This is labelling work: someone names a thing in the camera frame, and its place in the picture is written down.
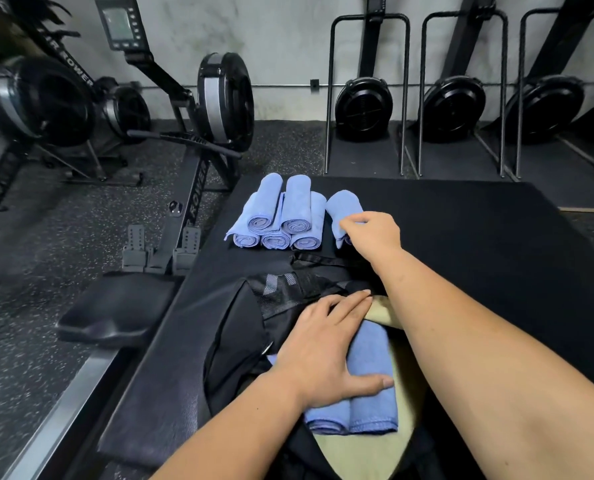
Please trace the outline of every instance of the left hand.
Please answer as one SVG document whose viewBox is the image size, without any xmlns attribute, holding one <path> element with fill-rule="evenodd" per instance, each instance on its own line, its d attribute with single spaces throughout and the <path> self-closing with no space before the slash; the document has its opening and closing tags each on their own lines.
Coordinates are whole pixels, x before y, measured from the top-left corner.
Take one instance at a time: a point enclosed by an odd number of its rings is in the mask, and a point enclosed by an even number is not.
<svg viewBox="0 0 594 480">
<path fill-rule="evenodd" d="M 281 374 L 285 384 L 296 389 L 303 410 L 347 397 L 375 395 L 393 386 L 389 376 L 351 376 L 346 367 L 350 341 L 371 304 L 368 290 L 347 298 L 326 296 L 299 316 L 269 373 Z"/>
</svg>

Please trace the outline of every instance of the folded towel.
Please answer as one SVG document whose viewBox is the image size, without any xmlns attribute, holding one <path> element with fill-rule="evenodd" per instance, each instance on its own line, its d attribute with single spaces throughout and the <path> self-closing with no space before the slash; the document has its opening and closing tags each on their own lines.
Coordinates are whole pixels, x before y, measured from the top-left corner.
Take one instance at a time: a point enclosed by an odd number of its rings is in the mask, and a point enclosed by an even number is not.
<svg viewBox="0 0 594 480">
<path fill-rule="evenodd" d="M 268 360 L 274 365 L 277 356 L 269 355 Z M 392 377 L 386 329 L 364 320 L 352 339 L 346 363 L 348 371 L 354 376 L 387 374 Z M 374 396 L 344 399 L 323 408 L 309 409 L 304 413 L 304 420 L 310 431 L 319 435 L 397 431 L 395 389 L 386 389 Z"/>
<path fill-rule="evenodd" d="M 317 192 L 310 193 L 310 214 L 312 227 L 306 232 L 293 235 L 291 246 L 295 249 L 315 250 L 321 246 L 321 235 L 324 232 L 325 197 Z"/>
<path fill-rule="evenodd" d="M 241 212 L 235 225 L 226 233 L 226 237 L 223 239 L 224 241 L 228 239 L 229 235 L 232 235 L 233 242 L 240 248 L 253 248 L 259 244 L 259 236 L 248 230 L 248 219 L 255 208 L 256 197 L 257 193 L 255 192 L 248 198 L 248 201 L 244 205 L 244 210 Z"/>
<path fill-rule="evenodd" d="M 333 218 L 333 235 L 336 241 L 337 249 L 341 249 L 344 242 L 352 244 L 345 230 L 339 227 L 339 222 L 352 214 L 363 212 L 359 198 L 348 190 L 341 190 L 334 194 L 325 204 L 325 209 Z"/>
<path fill-rule="evenodd" d="M 277 355 L 269 355 L 271 364 Z M 347 435 L 350 426 L 350 401 L 344 399 L 323 408 L 312 408 L 304 413 L 304 421 L 309 430 L 317 435 Z"/>
<path fill-rule="evenodd" d="M 262 231 L 273 223 L 283 184 L 284 179 L 278 173 L 269 173 L 262 179 L 252 215 L 248 217 L 247 224 L 251 232 Z"/>
<path fill-rule="evenodd" d="M 294 175 L 286 182 L 282 229 L 288 234 L 298 234 L 311 226 L 310 179 L 306 175 Z"/>
<path fill-rule="evenodd" d="M 388 334 L 381 325 L 364 320 L 354 336 L 347 357 L 353 376 L 386 374 L 392 377 L 388 353 Z M 385 389 L 370 397 L 355 397 L 350 402 L 350 434 L 397 431 L 395 389 Z"/>
<path fill-rule="evenodd" d="M 284 207 L 285 193 L 279 195 L 277 213 L 273 223 L 257 233 L 261 236 L 261 244 L 267 249 L 286 249 L 291 245 L 290 234 L 282 230 L 282 209 Z"/>
</svg>

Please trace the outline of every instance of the concrete wall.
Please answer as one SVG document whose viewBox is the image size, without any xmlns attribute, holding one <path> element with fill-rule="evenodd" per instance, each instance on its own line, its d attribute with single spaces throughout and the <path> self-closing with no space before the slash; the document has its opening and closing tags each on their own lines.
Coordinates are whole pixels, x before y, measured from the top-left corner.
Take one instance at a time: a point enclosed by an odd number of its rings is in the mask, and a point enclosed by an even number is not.
<svg viewBox="0 0 594 480">
<path fill-rule="evenodd" d="M 67 46 L 94 77 L 112 75 L 119 81 L 152 83 L 128 66 L 123 55 L 111 52 L 102 31 L 94 0 L 55 0 L 73 12 L 68 27 L 80 31 L 81 39 L 68 39 Z M 195 84 L 197 69 L 209 52 L 241 54 L 253 84 L 308 84 L 327 79 L 330 24 L 334 17 L 361 13 L 364 0 L 138 0 L 150 47 L 159 64 L 182 84 Z M 538 6 L 559 6 L 563 0 L 498 0 L 510 19 L 510 80 L 516 78 L 519 20 Z M 388 10 L 403 12 L 412 23 L 411 82 L 419 80 L 421 23 L 432 11 L 457 9 L 461 0 L 388 0 Z M 529 24 L 528 67 L 545 39 L 554 16 L 538 16 Z M 430 25 L 427 80 L 435 80 L 443 66 L 452 30 L 452 20 Z M 403 25 L 384 24 L 376 75 L 401 82 Z M 337 32 L 335 82 L 356 76 L 361 23 L 342 23 Z M 500 74 L 500 23 L 488 23 L 470 64 L 472 75 L 495 82 Z M 594 80 L 594 23 L 576 51 L 566 73 Z M 396 88 L 393 95 L 400 98 Z M 158 89 L 145 96 L 156 118 L 172 118 L 170 105 Z M 324 120 L 326 90 L 311 94 L 309 88 L 255 88 L 259 120 Z M 416 118 L 418 91 L 410 91 L 409 118 Z M 594 105 L 594 88 L 586 107 Z M 395 118 L 400 111 L 395 110 Z M 498 92 L 490 91 L 484 117 L 498 112 Z"/>
</svg>

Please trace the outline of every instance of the monitor screen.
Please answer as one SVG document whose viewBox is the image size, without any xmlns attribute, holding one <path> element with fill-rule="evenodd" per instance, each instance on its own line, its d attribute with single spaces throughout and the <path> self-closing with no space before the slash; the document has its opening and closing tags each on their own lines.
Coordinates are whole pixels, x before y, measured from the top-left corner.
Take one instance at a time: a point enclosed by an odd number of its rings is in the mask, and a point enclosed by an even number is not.
<svg viewBox="0 0 594 480">
<path fill-rule="evenodd" d="M 107 8 L 104 10 L 104 16 L 113 40 L 133 40 L 131 22 L 124 8 Z"/>
</svg>

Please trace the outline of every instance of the gym floor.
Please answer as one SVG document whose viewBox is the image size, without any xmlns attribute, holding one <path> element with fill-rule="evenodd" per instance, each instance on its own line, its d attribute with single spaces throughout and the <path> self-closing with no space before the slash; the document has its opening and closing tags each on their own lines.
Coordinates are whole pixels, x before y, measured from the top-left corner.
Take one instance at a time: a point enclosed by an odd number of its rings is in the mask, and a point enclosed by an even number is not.
<svg viewBox="0 0 594 480">
<path fill-rule="evenodd" d="M 242 172 L 322 175 L 325 124 L 257 121 Z M 160 121 L 158 128 L 174 128 Z M 0 214 L 0 478 L 68 386 L 89 348 L 57 342 L 53 325 L 102 273 L 120 266 L 128 224 L 159 236 L 183 148 L 146 141 L 122 153 L 143 170 L 139 188 L 65 185 L 59 171 L 30 163 Z M 211 169 L 209 184 L 217 184 Z M 204 194 L 198 225 L 209 233 L 224 194 Z M 594 244 L 594 214 L 565 214 Z M 110 464 L 103 479 L 147 478 Z"/>
</svg>

